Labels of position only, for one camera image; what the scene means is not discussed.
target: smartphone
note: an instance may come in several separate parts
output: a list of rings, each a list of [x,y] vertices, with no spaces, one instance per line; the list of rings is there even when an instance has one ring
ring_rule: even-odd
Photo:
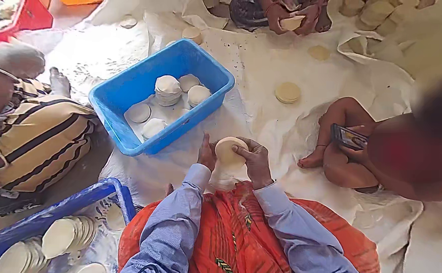
[[[360,133],[356,133],[346,127],[333,124],[331,126],[331,139],[340,145],[355,151],[361,151],[368,145],[368,137]]]

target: yellow and black striped cloth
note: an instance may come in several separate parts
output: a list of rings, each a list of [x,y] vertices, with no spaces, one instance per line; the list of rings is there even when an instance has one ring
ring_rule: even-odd
[[[61,179],[90,150],[98,119],[37,80],[15,84],[0,130],[0,188],[40,192]]]

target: person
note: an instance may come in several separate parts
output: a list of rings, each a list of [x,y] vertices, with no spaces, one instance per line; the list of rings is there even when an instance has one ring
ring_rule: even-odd
[[[277,34],[282,29],[280,20],[296,15],[305,15],[301,26],[294,30],[297,35],[308,35],[328,31],[332,21],[327,14],[329,0],[232,0],[230,17],[238,28],[250,32],[269,26]]]
[[[239,139],[249,149],[233,151],[246,159],[251,182],[203,195],[216,164],[205,133],[181,187],[124,229],[122,273],[380,271],[375,243],[322,204],[290,200],[272,180],[268,150]]]
[[[56,68],[51,86],[34,79],[44,65],[36,49],[0,42],[0,216],[42,204],[41,192],[90,150],[98,124]]]
[[[323,167],[330,182],[362,193],[388,189],[413,200],[442,201],[442,84],[412,109],[376,122],[356,99],[338,99],[319,119],[315,150],[298,166]],[[331,141],[333,123],[369,136],[367,145],[354,151]]]

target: cuff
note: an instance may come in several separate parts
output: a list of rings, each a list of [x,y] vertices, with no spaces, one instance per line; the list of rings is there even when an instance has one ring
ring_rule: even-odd
[[[266,215],[278,215],[291,206],[291,201],[278,183],[253,191]]]
[[[204,193],[206,189],[207,183],[209,183],[209,179],[211,178],[211,170],[204,166],[203,164],[193,164],[188,174],[184,178],[184,181],[188,181],[191,184],[197,186],[201,190],[201,194]]]

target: child's leg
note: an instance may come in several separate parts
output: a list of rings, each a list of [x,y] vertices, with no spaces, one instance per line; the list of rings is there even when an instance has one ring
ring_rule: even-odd
[[[331,143],[331,125],[334,123],[340,126],[352,127],[372,124],[374,120],[356,99],[351,97],[338,99],[329,106],[327,112],[319,119],[321,128],[315,151],[308,157],[300,159],[299,167],[315,168],[322,166],[324,150]]]
[[[361,164],[349,162],[335,143],[324,153],[324,173],[327,179],[343,188],[368,188],[379,184],[376,177]]]

